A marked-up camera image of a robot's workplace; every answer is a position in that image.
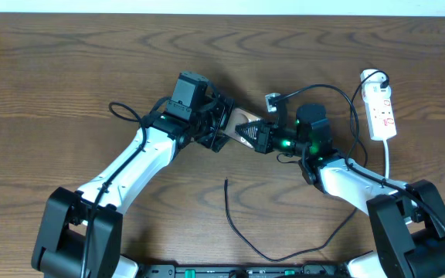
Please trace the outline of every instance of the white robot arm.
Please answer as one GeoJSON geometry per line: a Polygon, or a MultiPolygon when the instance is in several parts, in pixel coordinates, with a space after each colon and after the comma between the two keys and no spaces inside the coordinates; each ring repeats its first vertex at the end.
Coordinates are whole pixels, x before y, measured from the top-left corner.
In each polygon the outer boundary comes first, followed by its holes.
{"type": "MultiPolygon", "coordinates": [[[[106,170],[76,192],[58,188],[51,194],[32,255],[34,269],[49,278],[138,275],[139,265],[120,256],[123,215],[150,179],[191,141],[215,152],[221,149],[229,138],[219,130],[228,124],[234,101],[221,96],[205,77],[184,72],[165,112],[157,112],[158,106],[141,119],[134,140],[106,170]],[[206,96],[207,87],[212,87],[212,97],[206,96]],[[69,229],[70,224],[88,222],[90,239],[69,229]]],[[[385,179],[345,158],[332,148],[320,105],[298,109],[296,130],[285,128],[286,107],[276,107],[277,124],[257,120],[236,126],[236,133],[257,152],[282,151],[301,157],[299,166],[309,185],[344,199],[370,217],[377,252],[347,262],[349,276],[445,274],[445,205],[435,186],[428,181],[407,184],[385,179]],[[411,222],[425,222],[426,228],[410,234],[406,225],[411,222]]]]}

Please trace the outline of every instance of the power strip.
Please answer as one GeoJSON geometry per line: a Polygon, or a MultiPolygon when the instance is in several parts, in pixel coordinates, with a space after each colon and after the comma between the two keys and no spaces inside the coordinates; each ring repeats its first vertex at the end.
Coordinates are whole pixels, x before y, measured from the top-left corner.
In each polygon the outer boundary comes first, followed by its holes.
{"type": "MultiPolygon", "coordinates": [[[[366,69],[360,75],[361,81],[373,74],[377,69],[366,69]]],[[[374,141],[385,141],[396,135],[396,124],[391,104],[391,86],[382,88],[386,81],[384,73],[370,76],[362,84],[362,98],[365,102],[367,121],[369,122],[370,138],[374,141]]]]}

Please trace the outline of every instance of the wire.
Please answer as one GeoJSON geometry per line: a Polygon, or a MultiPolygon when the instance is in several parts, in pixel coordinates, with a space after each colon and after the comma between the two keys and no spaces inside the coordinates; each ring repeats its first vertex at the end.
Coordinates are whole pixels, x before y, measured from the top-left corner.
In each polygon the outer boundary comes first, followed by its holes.
{"type": "Polygon", "coordinates": [[[314,88],[318,88],[318,87],[324,87],[324,88],[328,88],[328,89],[333,89],[333,90],[335,90],[336,92],[340,93],[340,94],[345,98],[345,100],[348,102],[348,104],[349,104],[349,106],[350,106],[350,110],[351,110],[351,112],[353,113],[353,116],[354,116],[354,118],[355,118],[355,126],[353,126],[353,125],[351,124],[351,122],[350,122],[350,126],[352,127],[352,132],[354,133],[354,138],[355,138],[355,140],[353,141],[353,145],[352,145],[352,147],[349,149],[348,153],[346,154],[346,158],[347,158],[346,161],[348,161],[350,155],[352,154],[353,150],[354,150],[355,147],[356,147],[356,144],[357,144],[358,141],[359,141],[358,138],[359,138],[359,135],[360,135],[360,128],[359,128],[359,123],[358,123],[358,114],[356,113],[355,106],[353,105],[353,102],[352,102],[352,100],[350,100],[350,98],[348,97],[348,95],[346,95],[346,93],[343,92],[341,89],[337,88],[336,86],[332,86],[332,85],[328,85],[328,84],[314,84],[314,85],[310,85],[310,86],[306,86],[306,87],[304,87],[304,88],[301,88],[301,89],[299,89],[299,90],[297,90],[297,91],[295,91],[295,92],[293,92],[293,93],[290,93],[290,94],[288,94],[288,95],[286,95],[286,96],[279,96],[279,97],[275,97],[275,98],[273,98],[273,99],[270,99],[270,100],[269,100],[269,103],[272,104],[272,105],[274,105],[274,104],[276,104],[276,103],[278,103],[278,102],[281,102],[281,101],[283,101],[283,100],[287,100],[287,99],[289,99],[290,97],[294,97],[294,96],[296,96],[297,94],[302,93],[302,92],[304,92],[304,91],[306,91],[306,90],[310,90],[310,89],[314,89],[314,88]]]}
{"type": "Polygon", "coordinates": [[[280,157],[281,155],[284,155],[284,156],[287,157],[287,158],[292,158],[292,157],[293,157],[292,154],[279,153],[279,154],[276,156],[276,159],[277,159],[277,161],[278,161],[279,163],[282,163],[282,164],[299,164],[299,163],[300,163],[299,160],[297,160],[297,161],[282,161],[282,160],[279,159],[279,157],[280,157]]]}
{"type": "Polygon", "coordinates": [[[142,130],[142,142],[138,145],[138,148],[135,150],[135,152],[133,154],[131,154],[131,156],[128,157],[127,160],[125,160],[123,162],[123,164],[121,164],[121,166],[118,167],[118,169],[116,169],[116,171],[114,171],[113,174],[102,184],[102,187],[100,188],[99,193],[97,194],[97,197],[92,204],[92,209],[90,211],[90,220],[88,222],[87,230],[85,232],[85,244],[83,246],[82,267],[81,267],[81,271],[80,271],[81,278],[87,277],[87,261],[89,258],[89,249],[90,249],[90,240],[92,237],[93,221],[96,218],[97,207],[99,206],[100,199],[102,198],[104,193],[107,193],[107,188],[109,188],[109,185],[113,182],[113,180],[137,156],[137,154],[139,154],[144,149],[145,144],[147,143],[147,130],[145,129],[145,126],[142,124],[142,119],[137,114],[137,112],[135,112],[135,110],[131,109],[126,104],[113,101],[113,102],[109,103],[109,111],[114,116],[119,117],[122,120],[138,122],[139,128],[141,128],[141,130],[142,130]],[[135,118],[132,119],[132,118],[127,118],[127,117],[121,116],[120,114],[116,113],[116,111],[114,111],[114,109],[113,109],[114,106],[123,107],[124,109],[128,110],[135,118]]]}
{"type": "MultiPolygon", "coordinates": [[[[373,75],[376,74],[376,73],[384,73],[384,72],[381,71],[381,70],[377,70],[377,71],[375,71],[374,73],[368,75],[368,76],[367,76],[367,77],[366,77],[366,78],[365,78],[365,79],[358,85],[358,87],[356,88],[355,93],[353,94],[353,98],[352,98],[352,100],[349,102],[349,103],[350,103],[350,124],[352,124],[352,119],[351,119],[351,115],[352,115],[352,114],[353,114],[353,116],[355,117],[355,123],[356,123],[355,140],[354,140],[354,142],[353,142],[352,149],[354,148],[355,144],[358,142],[358,136],[359,136],[358,115],[357,115],[357,113],[356,113],[355,105],[352,104],[352,101],[355,99],[355,96],[356,96],[357,92],[359,91],[359,88],[362,87],[362,84],[363,84],[368,78],[370,78],[371,76],[373,76],[373,75]]],[[[384,82],[387,82],[387,83],[388,83],[388,82],[389,82],[389,76],[387,75],[387,73],[384,73],[384,74],[385,74],[386,77],[387,77],[387,80],[384,81],[384,82]]],[[[364,178],[368,178],[368,179],[370,179],[370,180],[372,180],[372,181],[375,181],[375,182],[379,183],[380,185],[384,185],[384,186],[386,186],[386,187],[388,187],[388,188],[395,189],[395,190],[397,190],[401,195],[404,195],[404,196],[406,196],[407,198],[409,198],[411,201],[415,202],[416,205],[417,205],[419,208],[421,208],[423,211],[425,211],[425,212],[431,217],[431,219],[432,219],[432,220],[433,220],[433,221],[434,221],[434,222],[435,222],[435,223],[436,223],[436,224],[443,230],[443,232],[444,232],[444,234],[445,234],[445,225],[442,223],[442,221],[440,220],[439,216],[435,213],[435,211],[432,210],[431,207],[429,207],[425,202],[419,200],[417,197],[415,197],[414,195],[412,195],[411,193],[409,193],[409,192],[406,191],[405,189],[402,189],[402,188],[400,188],[400,187],[397,187],[397,186],[395,186],[395,185],[392,185],[392,184],[388,183],[385,179],[383,179],[383,180],[379,180],[378,178],[375,178],[375,177],[372,177],[372,176],[370,176],[370,175],[367,175],[366,173],[363,173],[363,172],[361,172],[361,171],[355,169],[355,168],[353,167],[353,164],[349,164],[349,155],[351,154],[351,150],[352,150],[352,149],[350,149],[349,153],[346,155],[346,158],[345,158],[345,163],[346,163],[346,166],[347,166],[348,169],[354,171],[355,173],[361,175],[361,176],[364,177],[364,178]]],[[[387,157],[386,162],[389,162],[389,156],[388,156],[387,154],[388,154],[388,153],[387,153],[387,151],[386,151],[386,157],[387,157]]]]}
{"type": "Polygon", "coordinates": [[[384,143],[384,158],[386,160],[386,169],[384,170],[384,177],[389,178],[389,147],[387,145],[387,139],[382,140],[384,143]]]}
{"type": "Polygon", "coordinates": [[[159,107],[162,106],[162,104],[164,104],[166,101],[171,100],[171,97],[162,97],[160,98],[152,107],[151,112],[157,111],[159,109],[159,107]]]}
{"type": "MultiPolygon", "coordinates": [[[[291,94],[288,94],[288,95],[286,95],[286,96],[283,96],[283,97],[276,97],[275,100],[270,100],[270,103],[274,105],[274,104],[277,103],[277,102],[280,102],[280,101],[282,101],[282,100],[286,100],[286,99],[288,99],[288,98],[290,98],[290,97],[292,97],[292,96],[295,96],[295,95],[297,95],[297,94],[299,94],[299,93],[301,93],[301,92],[304,92],[305,90],[313,89],[313,88],[316,88],[316,87],[326,87],[326,88],[330,88],[330,89],[336,90],[338,93],[340,93],[340,94],[346,99],[346,101],[348,102],[348,104],[349,104],[349,106],[350,106],[350,126],[351,126],[351,128],[352,128],[352,133],[354,134],[354,138],[355,138],[355,139],[353,140],[353,144],[352,144],[351,148],[349,149],[348,153],[347,153],[346,156],[345,156],[345,163],[346,163],[346,166],[348,167],[348,169],[350,169],[350,170],[354,171],[355,173],[357,173],[357,174],[363,176],[364,178],[369,178],[369,179],[372,180],[372,181],[375,181],[375,182],[377,182],[377,183],[379,183],[379,184],[381,184],[381,185],[384,185],[384,186],[386,186],[386,187],[395,189],[395,190],[397,190],[398,192],[400,192],[400,194],[405,195],[407,198],[409,198],[410,200],[412,200],[413,202],[415,202],[415,203],[418,205],[419,208],[421,208],[423,211],[425,211],[425,212],[432,218],[432,220],[433,220],[438,226],[440,226],[440,227],[442,228],[442,230],[444,231],[444,234],[445,234],[445,225],[443,225],[442,221],[441,221],[440,218],[437,216],[437,214],[431,209],[431,207],[429,207],[427,204],[425,204],[425,202],[419,200],[419,199],[416,198],[414,195],[410,194],[408,191],[406,191],[406,190],[404,190],[404,189],[402,189],[402,188],[399,188],[399,187],[397,187],[397,186],[395,186],[395,185],[392,185],[392,184],[386,182],[385,179],[384,179],[384,180],[379,180],[379,179],[377,179],[377,178],[375,178],[375,177],[369,176],[369,175],[367,175],[367,174],[365,174],[365,173],[363,173],[363,172],[358,171],[357,169],[355,169],[355,168],[353,167],[352,164],[349,164],[349,158],[350,158],[350,155],[351,155],[352,151],[355,149],[356,144],[358,144],[358,142],[359,142],[359,134],[360,134],[360,129],[359,129],[359,125],[358,125],[358,114],[357,114],[357,112],[356,112],[355,105],[353,105],[353,102],[352,102],[352,101],[355,99],[355,96],[356,96],[356,94],[358,93],[359,88],[362,87],[362,84],[363,84],[368,78],[370,78],[371,76],[373,76],[373,75],[376,74],[376,73],[384,73],[384,72],[381,71],[381,70],[378,70],[378,71],[375,71],[374,73],[368,75],[368,76],[367,76],[367,77],[366,77],[366,78],[365,78],[365,79],[358,85],[358,87],[357,87],[355,93],[353,94],[353,98],[352,98],[351,100],[349,99],[349,97],[348,97],[343,91],[341,91],[340,89],[338,89],[338,88],[335,87],[335,86],[327,85],[327,84],[315,84],[315,85],[311,85],[311,86],[307,86],[307,87],[305,87],[305,88],[299,89],[299,90],[297,90],[297,91],[295,91],[295,92],[293,92],[293,93],[291,93],[291,94]],[[355,127],[356,127],[356,128],[353,128],[354,126],[353,126],[353,124],[352,124],[352,118],[351,118],[351,115],[353,115],[353,117],[354,117],[354,119],[355,119],[355,127]]],[[[386,75],[386,79],[387,79],[387,80],[384,81],[384,82],[382,82],[382,85],[381,85],[381,86],[387,86],[386,84],[389,84],[389,76],[388,76],[386,73],[384,73],[384,74],[386,75]]],[[[227,202],[226,202],[226,216],[229,215],[228,213],[229,213],[229,212],[228,212],[228,209],[227,209],[227,202]]],[[[259,255],[261,255],[264,259],[269,259],[268,257],[264,257],[262,253],[258,252],[258,250],[255,249],[255,247],[253,247],[253,246],[248,242],[248,240],[246,240],[241,234],[239,234],[239,233],[237,232],[237,230],[236,230],[236,227],[234,227],[234,225],[232,225],[232,228],[233,228],[233,230],[236,232],[236,234],[238,234],[238,236],[239,236],[240,238],[242,238],[243,241],[245,241],[246,244],[248,244],[248,245],[249,245],[255,252],[259,253],[259,255]]]]}
{"type": "MultiPolygon", "coordinates": [[[[353,131],[353,123],[350,122],[350,128],[352,129],[352,135],[355,136],[355,132],[353,131]]],[[[363,142],[358,139],[358,144],[360,145],[360,147],[363,150],[363,155],[365,156],[364,161],[363,161],[363,167],[367,166],[367,163],[369,162],[369,153],[367,152],[367,149],[365,148],[365,145],[363,144],[363,142]]]]}
{"type": "Polygon", "coordinates": [[[350,213],[350,215],[348,215],[348,217],[346,217],[346,219],[345,220],[343,220],[343,222],[341,222],[341,224],[339,224],[339,226],[332,232],[332,234],[329,236],[329,238],[324,242],[324,244],[322,244],[321,246],[319,246],[319,247],[315,247],[315,248],[311,248],[311,249],[306,249],[306,250],[302,250],[302,251],[300,251],[300,252],[296,252],[296,253],[293,253],[293,254],[291,254],[291,255],[289,255],[289,256],[285,256],[285,257],[282,257],[282,258],[279,258],[279,259],[272,259],[272,258],[270,258],[270,257],[268,257],[268,256],[266,256],[266,255],[264,255],[261,251],[259,251],[252,243],[250,243],[250,241],[248,241],[248,239],[246,239],[245,238],[245,236],[243,236],[242,234],[241,234],[241,232],[239,232],[239,230],[235,227],[235,224],[233,223],[233,221],[232,221],[232,219],[231,219],[231,215],[230,215],[230,213],[229,213],[229,203],[228,203],[228,179],[226,179],[225,181],[224,181],[224,204],[225,204],[225,207],[226,207],[226,217],[227,217],[227,219],[228,219],[228,223],[229,223],[229,226],[231,227],[231,229],[253,250],[253,251],[255,251],[255,253],[257,253],[257,254],[259,254],[259,256],[261,256],[262,258],[264,258],[264,259],[266,259],[266,260],[268,260],[268,261],[270,261],[270,262],[273,262],[273,263],[278,263],[278,262],[282,262],[282,261],[284,261],[284,260],[287,260],[287,259],[290,259],[290,258],[293,258],[293,257],[295,257],[295,256],[298,256],[298,255],[301,255],[301,254],[305,254],[305,253],[310,253],[310,252],[314,252],[314,251],[318,251],[318,250],[320,250],[320,249],[323,249],[323,248],[325,248],[330,242],[331,242],[331,240],[334,238],[334,236],[336,236],[336,234],[339,232],[339,230],[344,226],[344,225],[346,225],[346,223],[348,223],[348,221],[351,219],[351,218],[353,218],[353,216],[355,215],[355,213],[357,212],[357,208],[355,208],[354,210],[353,210],[353,212],[352,213],[350,213]]]}

